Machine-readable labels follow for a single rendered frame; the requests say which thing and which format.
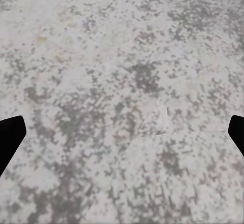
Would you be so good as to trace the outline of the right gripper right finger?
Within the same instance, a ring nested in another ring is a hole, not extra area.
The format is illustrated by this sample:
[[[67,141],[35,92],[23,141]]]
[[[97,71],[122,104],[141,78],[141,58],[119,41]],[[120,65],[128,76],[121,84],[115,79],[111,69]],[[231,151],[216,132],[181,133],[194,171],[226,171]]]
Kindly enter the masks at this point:
[[[244,155],[244,117],[237,115],[231,117],[228,134]]]

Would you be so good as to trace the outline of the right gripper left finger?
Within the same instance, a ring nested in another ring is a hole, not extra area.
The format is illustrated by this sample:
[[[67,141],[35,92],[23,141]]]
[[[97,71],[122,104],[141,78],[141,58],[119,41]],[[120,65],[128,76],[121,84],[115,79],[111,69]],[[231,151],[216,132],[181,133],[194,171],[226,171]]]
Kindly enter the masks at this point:
[[[22,115],[0,121],[0,176],[25,136],[26,126]]]

